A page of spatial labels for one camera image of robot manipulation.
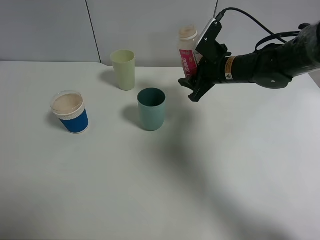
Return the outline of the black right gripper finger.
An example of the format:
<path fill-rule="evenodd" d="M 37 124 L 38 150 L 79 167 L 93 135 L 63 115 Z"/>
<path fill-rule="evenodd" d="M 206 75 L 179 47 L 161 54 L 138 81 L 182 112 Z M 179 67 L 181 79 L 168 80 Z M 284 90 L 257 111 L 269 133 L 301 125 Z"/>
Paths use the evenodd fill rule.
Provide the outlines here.
<path fill-rule="evenodd" d="M 197 78 L 196 76 L 188 76 L 185 78 L 180 78 L 178 80 L 178 83 L 185 88 L 188 88 L 190 90 L 194 90 L 197 85 Z"/>
<path fill-rule="evenodd" d="M 199 102 L 199 100 L 215 86 L 212 82 L 200 82 L 193 88 L 193 92 L 188 96 L 192 102 Z"/>

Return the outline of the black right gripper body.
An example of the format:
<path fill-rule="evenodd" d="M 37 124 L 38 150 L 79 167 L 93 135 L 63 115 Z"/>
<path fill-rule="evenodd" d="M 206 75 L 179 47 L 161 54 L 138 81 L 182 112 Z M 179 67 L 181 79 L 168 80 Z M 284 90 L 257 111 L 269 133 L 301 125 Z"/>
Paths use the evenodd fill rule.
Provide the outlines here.
<path fill-rule="evenodd" d="M 219 43 L 200 43 L 196 50 L 202 55 L 197 68 L 196 87 L 227 84 L 222 71 L 222 67 L 225 66 L 224 60 L 231 55 L 227 46 Z"/>

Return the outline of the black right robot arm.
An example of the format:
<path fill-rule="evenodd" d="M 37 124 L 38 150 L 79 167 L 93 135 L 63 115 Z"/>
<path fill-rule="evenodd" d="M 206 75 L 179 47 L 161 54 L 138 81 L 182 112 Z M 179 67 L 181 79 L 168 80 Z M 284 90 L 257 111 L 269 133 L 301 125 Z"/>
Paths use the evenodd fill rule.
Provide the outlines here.
<path fill-rule="evenodd" d="M 192 90 L 189 99 L 198 102 L 218 84 L 257 84 L 267 89 L 283 89 L 294 77 L 320 68 L 320 25 L 305 24 L 296 37 L 285 44 L 268 44 L 253 53 L 233 56 L 216 38 L 222 24 L 214 21 L 203 32 L 195 50 L 202 55 L 196 73 L 179 79 Z"/>

